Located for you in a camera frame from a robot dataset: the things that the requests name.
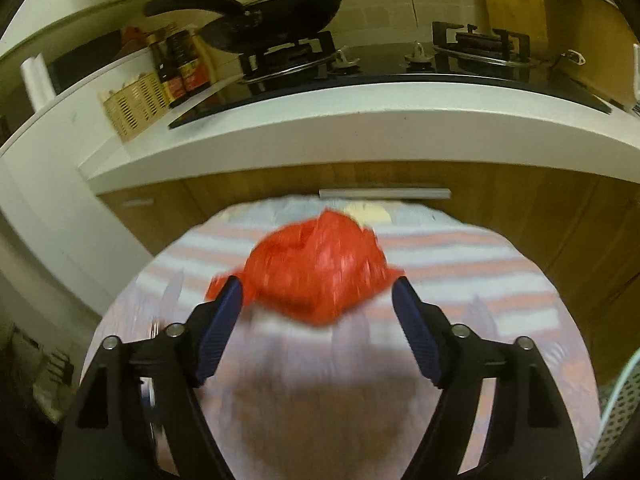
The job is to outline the red plastic bag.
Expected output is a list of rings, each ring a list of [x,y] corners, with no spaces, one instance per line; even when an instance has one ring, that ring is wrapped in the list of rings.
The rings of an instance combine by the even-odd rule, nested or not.
[[[296,322],[325,326],[403,275],[387,263],[372,230],[327,209],[264,237],[244,266],[212,278],[205,298],[215,299],[235,276],[245,307],[258,302]]]

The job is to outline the light blue trash basket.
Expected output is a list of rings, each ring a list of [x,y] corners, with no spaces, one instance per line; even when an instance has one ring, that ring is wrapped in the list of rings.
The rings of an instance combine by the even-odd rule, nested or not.
[[[601,422],[589,468],[593,469],[611,452],[631,416],[639,406],[639,350],[636,350],[615,379],[599,390]]]

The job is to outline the pink patterned tablecloth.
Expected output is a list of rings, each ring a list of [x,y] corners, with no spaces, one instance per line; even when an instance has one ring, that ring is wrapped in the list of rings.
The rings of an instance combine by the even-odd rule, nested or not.
[[[420,296],[481,337],[536,342],[590,460],[600,408],[589,353],[559,293],[503,236],[415,204],[285,197],[215,214],[160,252],[119,294],[93,338],[149,337],[184,321],[217,275],[242,266],[270,232],[334,209],[371,228]],[[260,304],[235,325],[217,373],[198,392],[239,479],[397,479],[438,400],[388,292],[336,323],[310,327]]]

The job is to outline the beige slotted basket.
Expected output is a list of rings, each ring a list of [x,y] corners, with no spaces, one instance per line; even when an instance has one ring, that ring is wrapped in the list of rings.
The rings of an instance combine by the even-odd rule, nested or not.
[[[169,108],[165,90],[157,73],[142,74],[103,100],[105,114],[119,139],[126,143],[162,118]]]

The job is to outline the dark sauce bottle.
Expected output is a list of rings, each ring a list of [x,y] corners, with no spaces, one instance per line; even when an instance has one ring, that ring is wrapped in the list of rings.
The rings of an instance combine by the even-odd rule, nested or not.
[[[174,108],[182,104],[188,95],[178,68],[169,61],[155,34],[147,36],[146,43],[152,53],[157,77],[168,99],[168,105]]]
[[[176,62],[188,96],[195,96],[210,86],[207,68],[186,30],[178,30],[168,36],[166,47]]]

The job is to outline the brown rice cooker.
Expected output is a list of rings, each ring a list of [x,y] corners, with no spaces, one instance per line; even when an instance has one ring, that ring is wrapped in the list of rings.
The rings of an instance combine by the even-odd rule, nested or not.
[[[630,110],[639,97],[639,39],[613,0],[544,0],[554,67]]]

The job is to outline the black gas stove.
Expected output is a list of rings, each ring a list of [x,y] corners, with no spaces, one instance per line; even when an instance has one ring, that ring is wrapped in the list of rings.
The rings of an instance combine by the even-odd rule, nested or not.
[[[329,32],[264,52],[242,54],[242,77],[169,124],[179,128],[250,103],[325,88],[391,82],[460,82],[535,92],[605,114],[612,108],[555,63],[537,62],[529,36],[481,34],[472,24],[436,21],[431,42],[338,48]]]

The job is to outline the black frying pan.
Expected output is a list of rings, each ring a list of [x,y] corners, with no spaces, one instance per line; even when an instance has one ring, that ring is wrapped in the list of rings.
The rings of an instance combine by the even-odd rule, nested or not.
[[[206,44],[235,54],[250,54],[280,44],[310,39],[328,26],[342,0],[150,0],[146,16],[181,10],[217,13],[198,30]]]

